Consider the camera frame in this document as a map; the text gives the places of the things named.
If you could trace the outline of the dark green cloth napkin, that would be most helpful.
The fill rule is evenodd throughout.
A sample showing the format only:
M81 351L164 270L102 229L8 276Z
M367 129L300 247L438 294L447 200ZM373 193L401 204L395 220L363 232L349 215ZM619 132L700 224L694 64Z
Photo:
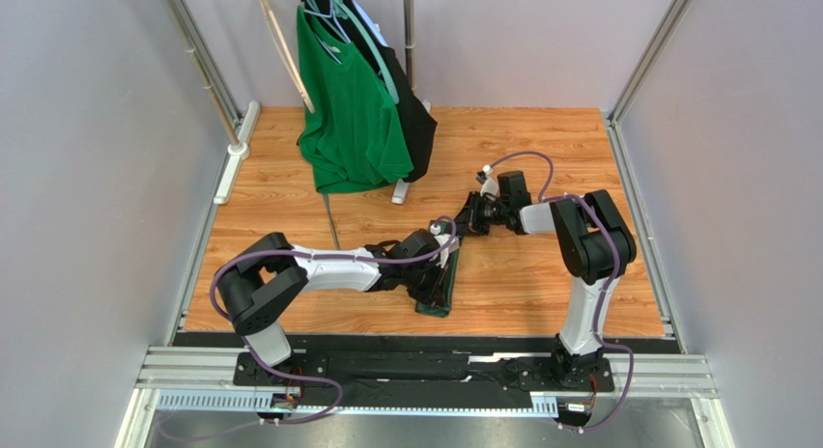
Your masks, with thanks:
M430 222L429 232L440 242L447 242L455 225L443 218ZM442 275L435 288L434 298L429 303L417 301L415 312L435 318L444 319L452 310L452 297L459 261L460 238L456 237L448 249L440 253Z

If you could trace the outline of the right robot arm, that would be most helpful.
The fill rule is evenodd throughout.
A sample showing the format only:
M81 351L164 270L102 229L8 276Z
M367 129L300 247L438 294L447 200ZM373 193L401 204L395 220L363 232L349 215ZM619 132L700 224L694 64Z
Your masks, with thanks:
M476 179L479 190L468 195L456 218L459 235L486 236L491 227L504 226L518 236L556 236L572 288L549 372L560 387L583 385L602 367L601 330L610 298L637 257L625 219L605 189L535 203L521 171L495 177L491 167L485 167Z

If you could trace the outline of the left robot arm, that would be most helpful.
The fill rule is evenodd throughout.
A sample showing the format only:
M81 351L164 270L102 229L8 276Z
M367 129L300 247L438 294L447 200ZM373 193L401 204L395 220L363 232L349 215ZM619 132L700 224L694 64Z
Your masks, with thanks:
M445 309L460 247L461 238L449 223L354 250L310 249L291 244L282 233L270 233L215 273L209 299L242 337L258 368L287 380L277 367L291 358L293 349L280 318L300 294L404 289L422 306Z

